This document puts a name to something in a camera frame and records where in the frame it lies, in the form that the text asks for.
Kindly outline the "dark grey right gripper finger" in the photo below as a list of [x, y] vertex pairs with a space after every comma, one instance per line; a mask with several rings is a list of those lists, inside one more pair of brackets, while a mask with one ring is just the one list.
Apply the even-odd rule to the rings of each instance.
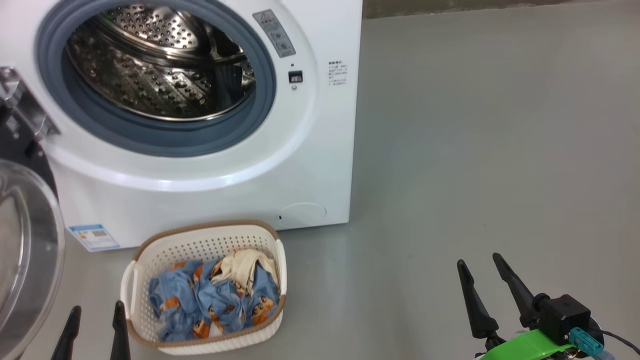
[[492, 350], [506, 340], [498, 335], [498, 322], [489, 315], [482, 299], [474, 287], [474, 277], [466, 262], [460, 259], [456, 264], [461, 283], [462, 296], [466, 307], [470, 324], [471, 335], [477, 339], [485, 340], [485, 349]]
[[493, 261], [500, 278], [508, 285], [519, 311], [519, 323], [523, 328], [537, 329], [537, 312], [533, 307], [534, 296], [524, 282], [513, 271], [500, 253], [493, 253]]

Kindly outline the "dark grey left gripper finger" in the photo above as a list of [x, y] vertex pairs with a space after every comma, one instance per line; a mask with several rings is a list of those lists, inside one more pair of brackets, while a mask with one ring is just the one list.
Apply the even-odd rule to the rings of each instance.
[[74, 341], [79, 334], [81, 319], [82, 307], [80, 305], [73, 306], [51, 355], [51, 360], [71, 360], [73, 358]]
[[110, 351], [110, 360], [130, 360], [131, 352], [128, 324], [125, 305], [121, 300], [115, 303], [112, 327], [114, 329], [114, 337]]

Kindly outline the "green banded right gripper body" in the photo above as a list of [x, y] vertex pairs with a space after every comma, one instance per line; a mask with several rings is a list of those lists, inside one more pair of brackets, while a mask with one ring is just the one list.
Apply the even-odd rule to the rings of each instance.
[[541, 330], [523, 332], [509, 341], [501, 342], [493, 348], [478, 355], [476, 360], [544, 360], [574, 348], [573, 344], [557, 344]]

